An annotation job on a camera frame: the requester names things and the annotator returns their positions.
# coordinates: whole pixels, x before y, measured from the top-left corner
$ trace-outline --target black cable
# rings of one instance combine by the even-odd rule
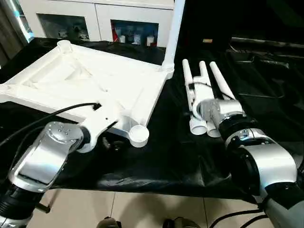
[[[9,140],[11,140],[12,138],[14,138],[16,135],[20,134],[21,132],[27,130],[28,128],[30,128],[30,127],[32,127],[32,126],[34,126],[34,125],[36,125],[36,124],[38,124],[38,123],[40,123],[40,122],[46,120],[46,119],[49,119],[50,117],[53,117],[53,116],[55,116],[55,115],[58,115],[58,114],[63,113],[63,112],[65,112],[65,111],[68,111],[68,110],[70,110],[70,109],[74,109],[74,108],[78,108],[78,107],[82,107],[82,106],[89,106],[89,105],[94,105],[94,107],[97,107],[97,106],[100,105],[100,104],[98,104],[98,103],[83,103],[83,104],[76,104],[76,105],[73,105],[73,106],[70,106],[70,107],[67,107],[67,108],[60,109],[60,110],[58,110],[58,111],[56,111],[56,112],[53,112],[53,113],[51,113],[51,114],[49,114],[49,115],[47,115],[47,116],[45,116],[45,117],[43,117],[43,118],[41,118],[41,119],[39,119],[39,120],[36,120],[36,121],[34,121],[34,122],[32,122],[32,123],[26,125],[25,127],[21,128],[21,129],[17,130],[17,131],[14,132],[13,134],[11,134],[9,137],[7,137],[5,140],[3,140],[2,142],[0,142],[0,147],[1,147],[3,144],[7,143],[7,142],[8,142]]]
[[[246,222],[244,225],[242,225],[240,228],[246,228],[248,227],[249,225],[251,225],[252,223],[260,220],[260,219],[266,219],[268,218],[267,215],[259,215],[259,216],[256,216],[254,218],[252,218],[251,220],[249,220],[248,222]]]
[[[256,209],[256,210],[244,210],[244,211],[238,211],[238,212],[233,212],[230,214],[226,214],[222,217],[219,217],[218,219],[216,219],[209,228],[214,228],[216,224],[218,224],[221,220],[230,218],[232,216],[237,216],[237,215],[246,215],[246,214],[256,214],[256,213],[260,213],[263,212],[262,209]]]
[[[190,83],[190,85],[191,85],[191,84],[202,84],[202,85],[205,85],[205,86],[207,86],[207,87],[209,87],[209,88],[212,89],[212,86],[210,86],[210,85],[208,85],[208,84],[206,84],[206,83],[203,83],[203,82],[193,82],[193,83]],[[221,92],[223,95],[225,95],[226,97],[230,98],[231,100],[235,100],[234,98],[232,98],[231,96],[225,94],[224,92],[222,92],[222,91],[220,91],[220,92]]]

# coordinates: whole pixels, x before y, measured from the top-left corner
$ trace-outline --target white pipe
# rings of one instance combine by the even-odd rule
[[[184,12],[184,6],[185,0],[175,0],[165,59],[162,63],[162,69],[164,71],[172,72],[172,75],[174,71],[175,51],[180,34],[181,19]]]
[[[215,79],[216,79],[216,81],[217,81],[217,84],[218,84],[218,86],[219,86],[219,89],[220,89],[223,93],[225,93],[225,94],[227,94],[228,96],[230,96],[231,98],[235,99],[235,97],[234,97],[232,91],[230,90],[230,88],[229,88],[227,82],[225,81],[225,79],[224,79],[224,77],[223,77],[221,71],[219,70],[217,64],[216,64],[215,62],[211,62],[211,63],[210,63],[210,67],[211,67],[211,70],[212,70],[212,72],[213,72],[213,74],[214,74],[214,77],[215,77]]]
[[[207,122],[207,135],[211,138],[219,138],[220,133],[212,122]]]
[[[202,135],[207,131],[207,123],[204,120],[198,120],[193,115],[189,121],[190,131],[194,135]]]
[[[190,70],[189,62],[188,60],[184,59],[182,61],[182,68],[184,70],[184,77],[185,77],[185,83],[186,85],[193,83],[193,77]]]
[[[207,81],[206,81],[206,83],[207,83],[207,85],[211,85],[210,84],[210,80],[209,80],[209,75],[208,75],[208,71],[207,71],[207,67],[206,67],[206,63],[205,63],[205,61],[200,61],[199,62],[199,70],[200,70],[200,76],[201,77],[203,77],[203,78],[206,78],[206,79],[208,79]]]
[[[201,109],[201,103],[208,99],[214,99],[212,88],[207,86],[210,85],[210,80],[208,76],[207,67],[204,61],[200,61],[199,63],[200,76],[196,76],[193,78],[194,83],[194,91],[195,91],[195,100],[192,105],[193,115],[199,119],[204,119],[203,111],[198,112],[198,109]]]
[[[187,93],[187,98],[188,98],[188,106],[189,106],[189,110],[192,112],[192,102],[193,102],[195,94],[194,94],[194,91],[190,90],[190,88],[189,88],[189,84],[193,83],[193,78],[192,78],[188,60],[184,59],[182,61],[182,68],[183,68],[184,77],[185,77],[185,86],[186,86],[186,93]]]

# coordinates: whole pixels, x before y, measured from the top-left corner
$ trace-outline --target tile floor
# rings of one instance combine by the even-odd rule
[[[161,228],[164,219],[179,216],[207,228],[222,215],[256,208],[241,200],[86,190],[50,190],[42,203],[50,203],[51,212],[35,210],[29,228],[95,228],[106,216],[121,221],[123,228]],[[254,216],[228,218],[216,228],[239,228]],[[273,228],[268,219],[249,226],[261,227]]]

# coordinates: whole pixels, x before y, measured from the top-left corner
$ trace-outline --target glass cabinet door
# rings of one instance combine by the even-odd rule
[[[47,38],[90,41],[84,17],[37,14]]]
[[[93,3],[19,0],[35,37],[100,41]]]
[[[111,20],[114,42],[157,46],[158,23]]]
[[[166,47],[173,10],[96,4],[102,40]]]

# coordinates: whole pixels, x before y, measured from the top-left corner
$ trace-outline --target black tablecloth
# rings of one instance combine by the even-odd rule
[[[56,46],[57,41],[34,39],[0,70],[0,82],[4,83],[46,54]],[[157,47],[104,41],[75,44],[158,65],[161,65],[164,56],[164,50]],[[178,49],[174,76],[165,83],[148,124],[148,144],[143,148],[134,148],[125,138],[104,133],[91,153],[69,155],[54,188],[250,200],[231,181],[222,140],[190,133],[181,67],[183,58],[189,59],[194,76],[199,74],[199,61],[216,60],[245,111],[256,118],[261,128],[285,147],[300,166],[304,153],[303,61],[204,50],[191,54]],[[45,115],[12,102],[0,104],[0,140]],[[67,121],[59,117],[54,120]],[[23,137],[20,135],[0,148],[1,181],[5,179],[10,161]],[[34,138],[35,135],[29,137],[25,146]]]

